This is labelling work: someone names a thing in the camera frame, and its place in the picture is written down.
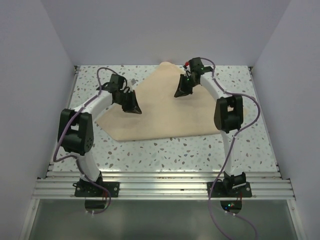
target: gray floor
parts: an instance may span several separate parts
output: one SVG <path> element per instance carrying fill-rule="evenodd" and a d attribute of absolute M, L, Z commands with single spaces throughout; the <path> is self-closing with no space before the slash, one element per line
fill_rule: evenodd
<path fill-rule="evenodd" d="M 223 212 L 213 201 L 221 227 L 236 240 L 254 239 L 250 225 Z M 285 200 L 246 200 L 240 215 L 252 221 L 260 240 L 297 239 Z M 82 200 L 42 200 L 31 240 L 224 240 L 206 201 L 115 200 L 93 218 Z"/>

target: fabric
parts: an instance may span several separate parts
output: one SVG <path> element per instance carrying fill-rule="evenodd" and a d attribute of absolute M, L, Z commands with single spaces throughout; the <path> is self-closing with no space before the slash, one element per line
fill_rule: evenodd
<path fill-rule="evenodd" d="M 135 89 L 142 114 L 125 113 L 115 104 L 97 124 L 116 141 L 218 134 L 216 102 L 204 87 L 198 85 L 193 94 L 174 97 L 183 73 L 176 65 L 162 62 Z"/>

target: gray wall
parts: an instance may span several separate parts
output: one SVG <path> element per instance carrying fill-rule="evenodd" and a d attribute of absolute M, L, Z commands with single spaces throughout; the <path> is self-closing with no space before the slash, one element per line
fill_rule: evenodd
<path fill-rule="evenodd" d="M 74 64 L 258 59 L 290 0 L 42 0 Z"/>
<path fill-rule="evenodd" d="M 48 167 L 73 65 L 39 0 L 0 5 L 0 239 L 14 240 Z"/>
<path fill-rule="evenodd" d="M 280 170 L 309 239 L 320 238 L 320 1 L 292 0 L 254 69 Z"/>

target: white speckled surface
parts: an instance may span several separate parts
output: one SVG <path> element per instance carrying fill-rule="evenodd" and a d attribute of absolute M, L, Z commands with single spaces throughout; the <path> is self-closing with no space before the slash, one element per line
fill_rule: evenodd
<path fill-rule="evenodd" d="M 70 103 L 71 108 L 82 104 L 95 92 L 98 87 L 96 70 L 99 67 L 101 66 L 81 66 Z M 108 67 L 128 80 L 135 79 L 139 84 L 156 69 L 157 65 L 110 65 Z M 110 75 L 110 72 L 101 71 L 102 84 L 109 81 Z M 215 75 L 228 91 L 255 96 L 247 66 L 217 66 Z M 211 78 L 210 73 L 206 73 L 206 77 Z M 245 125 L 256 117 L 257 108 L 246 98 L 243 99 L 243 105 L 248 109 L 244 118 Z M 212 172 L 219 171 L 225 160 L 222 137 L 219 134 L 117 142 L 96 123 L 93 125 L 93 131 L 93 157 L 101 170 Z M 238 161 L 235 165 L 242 165 L 246 172 L 277 172 L 275 157 L 261 117 L 254 126 L 239 135 L 236 144 L 240 145 L 242 161 Z M 58 156 L 65 154 L 65 151 L 60 148 Z M 55 163 L 53 170 L 78 171 L 72 158 Z"/>

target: mounting plate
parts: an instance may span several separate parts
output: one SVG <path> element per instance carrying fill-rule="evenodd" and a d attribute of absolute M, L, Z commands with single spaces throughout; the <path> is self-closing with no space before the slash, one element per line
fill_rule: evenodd
<path fill-rule="evenodd" d="M 208 192 L 208 196 L 210 194 L 212 184 L 212 181 L 206 183 L 206 190 Z M 242 198 L 252 197 L 251 186 L 249 182 L 246 182 L 245 186 L 238 187 L 227 192 L 223 182 L 217 181 L 213 187 L 211 198 L 237 198 L 241 193 Z"/>
<path fill-rule="evenodd" d="M 119 195 L 120 182 L 118 181 L 103 181 L 99 183 L 100 186 L 106 188 L 112 198 L 117 198 Z M 92 185 L 90 182 L 80 179 L 77 183 L 74 183 L 75 187 L 74 196 L 77 198 L 98 198 L 102 197 L 103 190 Z"/>

